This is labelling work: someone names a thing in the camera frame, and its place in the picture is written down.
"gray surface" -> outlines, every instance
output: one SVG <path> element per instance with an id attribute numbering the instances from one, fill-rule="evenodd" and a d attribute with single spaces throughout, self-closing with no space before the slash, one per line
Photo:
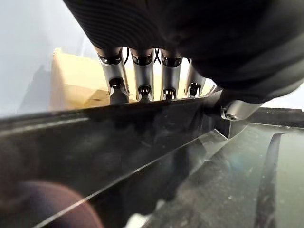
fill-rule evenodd
<path id="1" fill-rule="evenodd" d="M 229 140 L 144 227 L 254 227 L 262 168 L 275 133 L 284 134 L 279 148 L 275 212 L 268 216 L 274 216 L 280 228 L 303 227 L 304 130 L 260 124 L 249 125 Z"/>

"ribbed rubber cover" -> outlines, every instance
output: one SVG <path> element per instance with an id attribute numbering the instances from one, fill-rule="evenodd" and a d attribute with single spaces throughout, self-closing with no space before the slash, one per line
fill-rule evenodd
<path id="1" fill-rule="evenodd" d="M 98 48 L 169 49 L 140 1 L 64 0 Z"/>

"black wire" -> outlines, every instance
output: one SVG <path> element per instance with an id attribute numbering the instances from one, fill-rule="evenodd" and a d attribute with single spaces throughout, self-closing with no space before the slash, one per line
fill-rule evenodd
<path id="1" fill-rule="evenodd" d="M 127 48 L 127 57 L 125 58 L 124 64 L 126 64 L 126 62 L 128 61 L 129 58 L 129 48 Z"/>
<path id="2" fill-rule="evenodd" d="M 155 59 L 154 59 L 153 63 L 155 63 L 156 60 L 158 60 L 158 62 L 159 62 L 160 64 L 162 64 L 160 58 L 158 57 L 158 54 L 159 54 L 159 52 L 160 52 L 160 49 L 159 49 L 159 48 L 154 49 L 154 52 L 155 52 L 155 55 L 156 55 L 156 56 L 155 56 Z"/>

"black rubber glove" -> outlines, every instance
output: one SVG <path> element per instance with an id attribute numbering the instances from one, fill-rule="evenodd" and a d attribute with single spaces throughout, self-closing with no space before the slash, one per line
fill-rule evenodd
<path id="1" fill-rule="evenodd" d="M 150 0 L 147 8 L 225 99 L 263 103 L 303 82 L 302 0 Z"/>

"white wall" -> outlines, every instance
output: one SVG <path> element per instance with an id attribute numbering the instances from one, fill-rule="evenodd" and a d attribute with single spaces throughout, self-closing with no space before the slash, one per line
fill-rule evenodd
<path id="1" fill-rule="evenodd" d="M 0 117 L 48 111 L 53 50 L 97 59 L 96 53 L 61 0 L 3 0 L 0 9 Z M 130 58 L 126 67 L 132 66 Z M 182 77 L 187 70 L 183 61 Z M 303 95 L 304 87 L 267 105 L 304 109 Z"/>

